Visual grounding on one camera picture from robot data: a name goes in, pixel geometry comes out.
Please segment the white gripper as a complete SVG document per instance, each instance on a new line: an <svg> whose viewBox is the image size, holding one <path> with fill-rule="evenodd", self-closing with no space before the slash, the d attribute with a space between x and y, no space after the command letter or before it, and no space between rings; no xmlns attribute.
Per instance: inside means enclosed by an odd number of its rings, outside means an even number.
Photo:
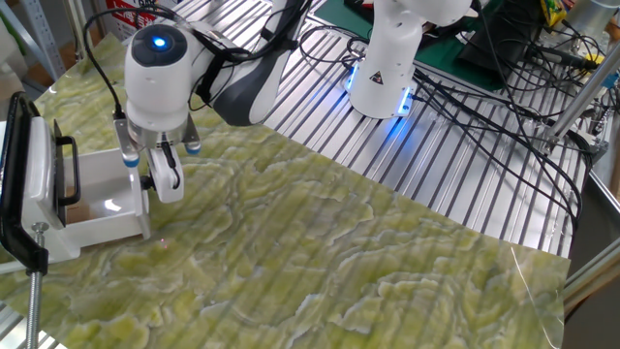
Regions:
<svg viewBox="0 0 620 349"><path fill-rule="evenodd" d="M184 175L176 150L169 143L148 148L148 169L159 201L171 204L184 196Z"/></svg>

